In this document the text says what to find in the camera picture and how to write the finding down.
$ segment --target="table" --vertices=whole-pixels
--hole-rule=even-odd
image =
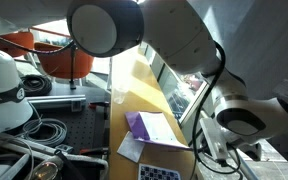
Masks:
[[[116,94],[114,85],[120,72],[127,70],[128,61],[112,61],[112,94],[110,109],[110,148],[109,177],[112,180],[135,180],[138,174],[138,164],[134,163],[117,153],[126,133],[130,130],[124,113],[127,111],[155,111],[163,112],[174,131],[177,139],[187,145],[184,136],[172,114],[171,109],[161,91],[155,76],[153,75],[148,61],[144,56],[137,55],[133,67],[131,67],[131,86],[122,104],[116,104],[113,99]],[[190,178],[194,156],[189,151],[179,151],[164,146],[146,144],[140,158],[140,163],[150,164],[163,168],[173,169],[180,172],[183,180]],[[195,170],[198,179],[203,179],[199,169]]]

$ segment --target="orange chair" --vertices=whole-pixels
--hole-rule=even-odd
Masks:
[[[15,44],[21,45],[21,46],[28,48],[28,49],[33,49],[33,47],[34,47],[34,37],[33,37],[33,34],[31,32],[16,32],[16,33],[10,33],[10,34],[6,34],[6,35],[2,35],[0,37],[3,39],[6,39],[8,41],[11,41]],[[6,52],[7,54],[12,56],[13,58],[27,54],[26,51],[23,51],[23,50],[18,49],[18,48],[14,47],[10,44],[2,42],[1,40],[0,40],[0,50]],[[36,66],[35,61],[34,61],[32,56],[30,57],[30,61],[31,61],[32,65],[36,68],[37,66]]]
[[[38,51],[54,51],[62,47],[36,42],[34,48]],[[72,61],[69,48],[55,55],[38,54],[38,59],[45,73],[56,78],[70,79],[71,89],[75,89],[73,79],[83,78],[90,73],[94,57],[77,49],[75,50],[75,60]]]

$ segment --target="wooden table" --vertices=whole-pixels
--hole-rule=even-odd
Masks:
[[[110,116],[110,148],[109,177],[111,180],[137,180],[138,164],[117,153],[126,133],[130,131],[124,113],[127,111],[163,112],[177,139],[187,145],[184,136],[169,108],[155,76],[144,56],[137,55],[133,67],[125,60],[112,62],[112,96]],[[119,72],[132,68],[130,72],[131,86],[122,104],[116,104],[113,99],[116,94],[114,85]],[[190,178],[194,156],[192,152],[180,151],[164,146],[146,144],[140,158],[140,163],[177,170],[183,180]],[[198,179],[203,179],[198,168],[195,170]]]

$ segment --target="desk surface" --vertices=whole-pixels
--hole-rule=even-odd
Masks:
[[[187,144],[156,78],[147,64],[147,60],[141,55],[138,55],[137,59],[130,72],[131,87],[122,104],[116,104],[113,101],[116,93],[114,90],[114,85],[116,84],[115,77],[118,77],[117,74],[119,72],[129,68],[129,63],[125,60],[113,60],[112,62],[111,155],[109,158],[109,177],[112,180],[137,179],[138,164],[117,153],[117,149],[123,141],[124,136],[130,130],[124,115],[127,111],[163,112],[177,139],[181,143]],[[194,156],[189,151],[179,151],[164,146],[146,144],[139,162],[177,170],[180,172],[182,179],[186,180],[190,178]],[[195,172],[198,174],[199,179],[203,179],[198,169]]]

